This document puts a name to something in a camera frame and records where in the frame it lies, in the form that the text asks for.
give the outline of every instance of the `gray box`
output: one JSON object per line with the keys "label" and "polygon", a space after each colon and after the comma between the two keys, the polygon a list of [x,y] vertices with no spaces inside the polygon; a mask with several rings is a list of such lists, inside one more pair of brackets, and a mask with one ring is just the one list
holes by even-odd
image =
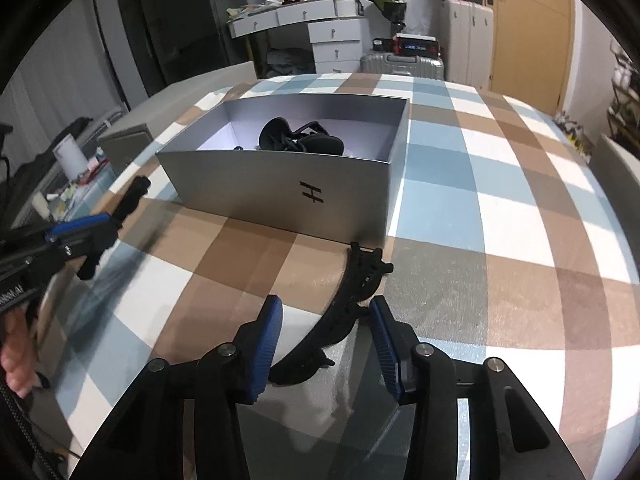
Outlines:
{"label": "gray box", "polygon": [[124,169],[183,113],[210,92],[255,81],[250,61],[173,83],[150,97],[98,138],[116,174]]}
{"label": "gray box", "polygon": [[[382,247],[404,173],[409,109],[406,99],[351,94],[227,101],[157,156],[189,208]],[[342,139],[346,156],[255,150],[275,117],[293,130],[319,121]]]}

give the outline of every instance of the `silver suitcase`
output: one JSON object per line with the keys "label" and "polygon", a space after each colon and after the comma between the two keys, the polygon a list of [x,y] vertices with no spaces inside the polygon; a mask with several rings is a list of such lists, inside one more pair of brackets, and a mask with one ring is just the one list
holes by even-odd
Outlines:
{"label": "silver suitcase", "polygon": [[368,74],[408,75],[444,80],[444,63],[441,59],[396,56],[388,52],[370,52],[362,56],[360,71]]}

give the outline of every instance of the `cardboard box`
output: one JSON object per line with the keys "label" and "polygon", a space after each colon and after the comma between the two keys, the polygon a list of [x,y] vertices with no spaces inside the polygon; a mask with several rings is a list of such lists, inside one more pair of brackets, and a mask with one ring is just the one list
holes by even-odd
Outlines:
{"label": "cardboard box", "polygon": [[[157,156],[189,208],[382,247],[404,173],[409,109],[405,99],[350,94],[227,101]],[[346,156],[256,150],[275,117],[293,130],[319,121],[342,139]]]}

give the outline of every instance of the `plaid tablecloth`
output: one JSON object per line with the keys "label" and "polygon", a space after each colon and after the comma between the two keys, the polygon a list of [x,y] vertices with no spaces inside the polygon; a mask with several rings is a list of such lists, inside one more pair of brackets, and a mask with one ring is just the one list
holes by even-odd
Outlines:
{"label": "plaid tablecloth", "polygon": [[[529,105],[404,76],[282,77],[209,94],[117,179],[94,212],[112,209],[136,174],[152,187],[95,279],[61,273],[42,316],[40,355],[80,445],[150,357],[201,357],[273,293],[286,305],[277,360],[327,306],[344,245],[188,210],[154,155],[222,99],[297,92],[411,100],[385,247],[396,267],[383,283],[393,312],[454,358],[503,358],[586,477],[614,478],[640,435],[640,289],[606,196]],[[252,478],[402,478],[413,412],[386,392],[369,332],[356,327],[328,354],[335,367],[299,386],[268,386],[241,410]]]}

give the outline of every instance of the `white suitcase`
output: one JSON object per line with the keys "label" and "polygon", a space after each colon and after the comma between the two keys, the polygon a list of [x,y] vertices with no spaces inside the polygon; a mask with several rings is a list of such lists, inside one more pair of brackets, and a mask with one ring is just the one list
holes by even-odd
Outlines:
{"label": "white suitcase", "polygon": [[494,53],[493,10],[445,0],[440,24],[446,81],[488,89]]}
{"label": "white suitcase", "polygon": [[494,10],[472,5],[468,64],[470,85],[488,90],[494,62]]}

